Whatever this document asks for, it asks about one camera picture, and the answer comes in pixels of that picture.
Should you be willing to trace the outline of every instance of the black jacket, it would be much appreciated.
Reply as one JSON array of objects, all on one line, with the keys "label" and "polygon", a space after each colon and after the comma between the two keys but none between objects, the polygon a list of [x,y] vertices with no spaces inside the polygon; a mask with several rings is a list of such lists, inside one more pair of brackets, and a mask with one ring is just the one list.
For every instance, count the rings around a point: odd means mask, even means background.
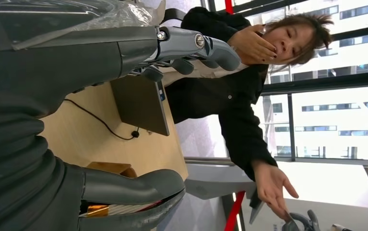
[{"label": "black jacket", "polygon": [[[250,26],[241,15],[191,9],[181,27],[227,42],[237,31]],[[251,108],[263,88],[268,65],[250,66],[222,78],[182,78],[166,87],[175,123],[188,118],[218,115],[222,135],[231,160],[255,180],[252,160],[277,166],[268,152],[259,128],[259,118]]]}]

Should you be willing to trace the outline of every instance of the screw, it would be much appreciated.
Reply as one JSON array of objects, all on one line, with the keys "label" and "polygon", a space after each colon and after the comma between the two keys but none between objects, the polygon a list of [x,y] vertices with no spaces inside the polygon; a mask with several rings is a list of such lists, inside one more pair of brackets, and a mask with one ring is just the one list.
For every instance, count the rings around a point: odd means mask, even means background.
[{"label": "screw", "polygon": [[166,33],[165,33],[165,32],[160,31],[160,32],[157,32],[157,38],[158,38],[159,40],[165,40],[165,39],[167,38],[167,35],[166,35]]},{"label": "screw", "polygon": [[200,49],[204,48],[204,45],[205,45],[204,36],[202,36],[201,34],[196,34],[195,42],[196,42],[196,46],[198,48],[200,48]]}]

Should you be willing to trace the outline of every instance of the power cord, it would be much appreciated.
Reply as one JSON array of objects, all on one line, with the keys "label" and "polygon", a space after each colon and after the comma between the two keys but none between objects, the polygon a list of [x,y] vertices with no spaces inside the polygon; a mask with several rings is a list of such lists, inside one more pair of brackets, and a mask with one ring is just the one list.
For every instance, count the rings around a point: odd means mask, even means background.
[{"label": "power cord", "polygon": [[107,123],[105,123],[101,118],[97,117],[95,114],[93,114],[92,112],[86,110],[85,108],[83,108],[82,106],[80,106],[79,104],[75,103],[73,100],[70,100],[70,99],[64,99],[64,101],[68,101],[70,103],[72,103],[73,105],[75,105],[76,107],[80,108],[82,111],[90,114],[91,116],[93,116],[95,119],[99,120],[102,124],[104,124],[107,128],[107,130],[109,130],[113,135],[115,135],[116,137],[122,139],[122,140],[125,140],[125,141],[130,141],[130,140],[133,140],[134,138],[138,138],[140,136],[140,133],[139,133],[139,127],[137,127],[137,129],[135,131],[132,131],[131,132],[131,137],[130,138],[124,138],[124,137],[121,137],[119,136],[118,134],[114,133],[112,131],[112,129],[110,129],[109,125],[107,125]]}]

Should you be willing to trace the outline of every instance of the laptop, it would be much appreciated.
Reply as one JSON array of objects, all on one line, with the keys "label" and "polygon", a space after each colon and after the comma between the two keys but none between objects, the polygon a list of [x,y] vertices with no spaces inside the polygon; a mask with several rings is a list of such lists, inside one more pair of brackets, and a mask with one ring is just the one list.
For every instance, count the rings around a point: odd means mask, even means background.
[{"label": "laptop", "polygon": [[165,92],[160,82],[144,76],[125,76],[110,81],[123,123],[169,136],[162,101]]}]

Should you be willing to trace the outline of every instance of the wooden table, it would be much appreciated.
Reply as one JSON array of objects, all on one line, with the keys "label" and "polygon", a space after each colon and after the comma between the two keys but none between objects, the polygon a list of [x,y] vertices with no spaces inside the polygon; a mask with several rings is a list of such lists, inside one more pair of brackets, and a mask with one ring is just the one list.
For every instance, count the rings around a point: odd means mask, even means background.
[{"label": "wooden table", "polygon": [[[129,138],[135,127],[121,123],[109,83],[88,87],[67,97],[104,120],[118,135]],[[90,162],[131,164],[137,175],[157,169],[173,169],[183,179],[188,172],[167,100],[163,106],[170,136],[139,130],[140,137],[123,141],[111,134],[91,115],[70,102],[46,118],[42,133],[53,153],[64,161],[87,166]]]}]

